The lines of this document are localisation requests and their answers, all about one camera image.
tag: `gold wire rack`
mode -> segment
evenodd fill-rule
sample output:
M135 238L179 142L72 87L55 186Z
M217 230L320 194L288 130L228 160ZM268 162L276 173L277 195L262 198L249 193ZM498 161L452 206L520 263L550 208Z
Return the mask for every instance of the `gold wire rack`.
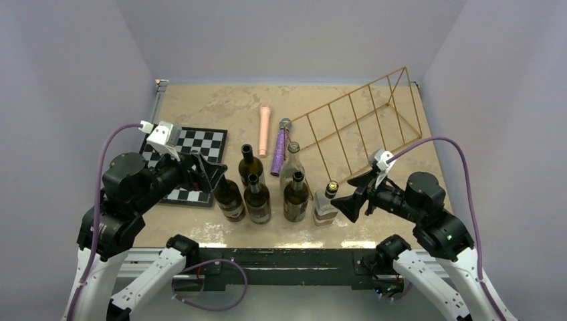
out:
M398 73L399 73L399 76L398 76L398 78L397 78L395 84L392 86L393 81L392 81L391 78L392 78L392 76L397 76ZM395 97L394 97L394 93L395 93L396 89L397 89L399 86L400 86L400 87L401 87L401 86L405 86L405 85L400 84L400 81L401 81L402 77L404 76L404 74L405 74L405 78L406 78L406 80L407 80L407 87L409 87L409 92L410 92L410 95L411 95L411 103L413 104L413 112L415 113L415 118L416 118L416 120L417 120L417 128L415 128L415 127L408 121L408 119L407 119L405 116L403 116L403 115L398 111L398 108L397 108L397 106L396 106L396 100L395 100ZM388 82L388 87L389 87L389 90L390 90L390 94L389 94L389 99L387 100L387 102L385 102L384 104L381 104L380 106L376 106L376 102L374 101L374 96L373 96L373 94L372 94L372 88L371 88L371 86L372 86L372 85L377 85L377 83L378 83L379 81L381 81L381 80L382 80L382 81L383 81L383 80L387 80L387 82ZM356 113L356 111L355 111L355 104L353 103L352 96L355 95L357 92L362 91L362 90L364 90L364 91L368 90L368 92L370 93L370 100L372 101L372 110L371 110L370 112L367 112L366 114L357 115L357 113ZM334 113L333 113L333 110L332 110L332 108L331 108L331 105L332 105L333 103L338 102L339 100L341 100L341 99L343 99L343 98L346 98L346 97L348 97L348 100L349 100L349 102L350 102L350 107L351 107L352 113L353 113L353 115L354 115L354 121L349 122L348 124L345 124L344 126L341 126L341 127L339 128L339 127L337 126L337 121L336 121L336 119L335 119L335 115L334 115ZM314 112L317 112L317 111L323 109L323 108L327 108L327 109L329 110L329 112L330 112L331 119L332 119L332 122L333 122L333 125L334 125L334 131L332 131L330 134L328 134L328 135L326 135L326 136L324 136L324 137L322 137L322 138L318 138L317 135L316 135L315 128L314 128L313 123L312 123L312 114L313 114ZM395 114L396 114L396 119L397 119L398 127L399 127L399 134L400 134L401 142L402 142L401 144L398 144L398 146L389 146L389 145L386 144L386 140L384 139L384 133L383 133L383 131L382 131L382 124L380 123L380 117L378 117L378 111L379 111L381 108L392 108L393 111L394 111ZM325 167L325 171L326 171L326 174L327 174L327 176L328 176L328 178L329 178L329 181L335 180L335 181L338 181L339 183L343 183L344 181L346 181L346 180L349 179L350 177L361 173L364 169L367 169L367 168L368 168L368 165L367 165L368 163L365 161L365 162L364 162L365 165L364 165L363 167L360 167L360 168L352 168L353 165L351 165L351 162L349 162L349 159L348 159L348 157L347 157L347 152L346 152L346 150L345 150L345 148L344 148L344 145L345 145L345 144L352 144L353 142L350 142L350 141L348 141L348 140L345 140L345 138L341 137L340 131L341 131L341 130L344 130L345 128L347 128L347 127L349 127L349 126L352 126L353 124L356 124L356 127L357 127L357 129L358 129L358 134L360 135L360 139L361 139L361 141L362 141L362 146L364 147L364 153L365 153L365 155L366 155L366 160L368 160L368 157L369 157L370 154L371 154L372 152L374 152L374 151L373 151L373 150L370 150L370 151L369 151L368 148L367 148L367 143L365 142L365 140L364 140L364 135L363 135L363 133L362 133L362 131L361 131L361 129L360 129L360 121L363 120L363 119L366 118L366 117L371 116L371 115L375 115L375 116L376 116L376 122L377 122L377 124L378 124L378 130L379 130L379 132L380 132L380 137L382 138L382 147L383 147L384 149L386 149L386 150L389 150L389 151L391 151L391 152L395 152L395 151L400 150L400 149L402 149L403 147L405 147L405 146L407 146L407 145L409 145L409 144L411 144L411 143L413 143L413 142L415 142L415 141L417 141L417 140L420 140L420 139L422 138L423 133L422 133L422 130L421 130L421 123L420 123L420 121L419 121L419 116L418 116L418 112L417 112L417 107L416 107L416 105L415 105L415 98L414 98L414 95L413 95L413 89L412 89L412 86L411 86L411 81L410 81L410 78L409 78L409 73L408 73L408 70L407 70L406 67L399 68L399 69L397 69L397 70L395 70L395 71L393 71L393 72L391 72L391 73L389 73L389 74L387 74L387 75L384 75L384 76L382 76L382 77L380 77L380 78L378 78L378 79L376 79L376 80L374 80L374 81L372 81L372 82L369 82L369 83L367 83L367 84L365 84L365 85L363 85L363 86L361 86L361 87L359 87L359 88L357 88L357 89L355 89L355 90L353 90L353 91L351 91L351 92L349 92L349 93L347 93L347 94L344 94L344 95L342 95L342 96L340 96L340 97L337 97L337 98L335 98L334 100L331 100L331 101L329 101L329 102L327 102L327 103L325 103L325 104L323 104L323 105L321 105L321 106L319 106L319 107L317 107L317 108L315 108L315 109L313 109L313 110L311 110L311 111L309 111L309 112L307 112L307 113L305 113L305 114L303 114L303 115L301 115L301 116L295 117L294 119L292 119L292 120L290 121L290 123L294 123L294 122L297 122L297 121L303 120L303 119L306 119L306 120L308 121L309 126L310 126L310 129L311 129L311 132L312 132L312 134L313 134L313 137L314 137L315 141L314 141L313 143L311 143L311 144L308 144L307 146L301 146L300 151L304 151L304 150L306 150L306 149L308 149L308 148L311 148L311 147L313 147L313 146L317 146L317 148L318 148L318 150L319 150L319 155L321 156L321 159L322 159L323 165L324 165L324 167ZM407 141L406 135L404 135L404 132L403 132L403 130L402 130L402 123L404 123L405 126L408 126L409 128L411 128L411 130L417 135L417 137L415 137L415 138L413 138L413 139ZM327 166L327 161L325 160L325 156L323 155L323 152L322 152L322 149L321 149L321 143L322 143L324 140L327 140L327 139L329 139L329 138L331 138L331 137L333 137L333 136L335 136L335 135L338 137L338 142L339 142L340 148L342 149L342 153L343 153L343 155L344 155L344 159L346 160L346 165L347 165L347 167L348 167L349 175L346 175L345 177L332 177L332 175L331 175L330 172L329 172L329 168L328 168L328 166ZM288 133L288 141L292 141L292 135L290 135L289 133Z

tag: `beige tabletop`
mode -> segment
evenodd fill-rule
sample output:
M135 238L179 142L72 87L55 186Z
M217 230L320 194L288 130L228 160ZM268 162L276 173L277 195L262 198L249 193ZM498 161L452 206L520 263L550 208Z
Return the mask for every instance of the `beige tabletop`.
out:
M312 219L313 208L310 202L303 221L291 223L284 218L279 179L269 175L278 123L282 118L293 119L301 116L355 88L357 86L169 85L158 119L181 126L228 130L222 163L229 167L227 178L237 182L241 192L243 187L237 170L242 157L240 148L242 144L249 143L257 154L259 107L263 103L271 105L268 156L261 160L266 173L266 185L271 191L273 216L266 225L256 225L249 217L238 223L230 223L216 204L212 208L157 205L144 215L146 227L136 238L134 245L163 247L168 238L179 233L199 242L201 247L371 248L386 237L399 234L413 247L419 247L411 233L414 226L412 223L380 209L368 217L361 214L355 224L339 213L332 225L317 227ZM386 149L393 151L394 147L419 138L417 133L419 130L415 129L420 125L423 138L430 136L416 88L413 88L413 96L420 124L417 123L409 87L399 86L394 92L398 116L403 116L405 119L400 122L391 106L383 106L390 98L389 87L373 86L371 90L372 97L368 90L359 90L351 95L352 105L358 117L372 112L373 106L376 106L380 128L377 126L374 114L364 117L358 123L362 132L361 138L357 124L352 123L354 115L347 97L331 105L338 128L352 123L340 131L345 153L336 135L321 141L320 150L313 145L300 152L311 188L324 187L329 175L333 179L340 180L348 176L351 171L361 169L367 163L365 149L371 152L385 144ZM322 108L316 114L312 114L310 120L318 140L335 131L328 108ZM294 122L290 136L302 146L308 146L315 141L305 118ZM324 156L329 175L323 165L321 154ZM445 187L433 144L420 146L400 158L389 177L398 185L405 187L407 177L415 171L433 173L440 180L441 186ZM349 195L353 190L354 188L342 183L338 196Z

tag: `purple sparkly tube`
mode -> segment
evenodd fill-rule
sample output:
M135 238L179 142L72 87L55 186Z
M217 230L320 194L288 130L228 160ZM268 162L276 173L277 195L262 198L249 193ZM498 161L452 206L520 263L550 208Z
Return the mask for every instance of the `purple sparkly tube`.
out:
M279 170L284 164L286 159L286 145L288 136L286 135L285 129L280 129L277 134L277 141L275 142L275 150L273 152L273 159L271 160L271 170L270 174L275 177L279 176Z

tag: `brown bottle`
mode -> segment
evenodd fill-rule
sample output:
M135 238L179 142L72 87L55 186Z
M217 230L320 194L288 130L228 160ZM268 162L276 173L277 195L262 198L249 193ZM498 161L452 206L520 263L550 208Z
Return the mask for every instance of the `brown bottle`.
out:
M271 219L269 191L258 181L256 174L248 176L248 187L244 191L244 201L250 213L250 219L256 224L266 224Z
M238 185L226 179L224 175L221 177L217 188L213 191L213 195L226 219L230 222L240 222L246 216L244 202L242 201Z
M309 202L309 189L302 171L294 172L292 181L283 190L283 216L290 222L299 222L305 217Z
M242 160L238 164L238 173L240 174L242 185L244 185L244 187L248 186L248 176L251 174L258 176L258 181L261 184L265 184L264 165L257 157L254 157L252 146L244 144L242 145L241 151Z

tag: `checkerboard pattern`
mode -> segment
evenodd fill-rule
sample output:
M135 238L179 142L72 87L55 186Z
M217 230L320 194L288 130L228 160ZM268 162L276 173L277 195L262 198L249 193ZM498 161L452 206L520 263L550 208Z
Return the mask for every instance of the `checkerboard pattern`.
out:
M201 154L212 163L220 163L227 140L227 131L209 128L182 127L175 149L178 152L189 154L192 150L200 151ZM140 154L148 161L148 167L155 167L160 155L146 144L142 143ZM162 200L162 203L173 203L188 206L212 207L213 196L208 193L187 191L179 188L171 192Z

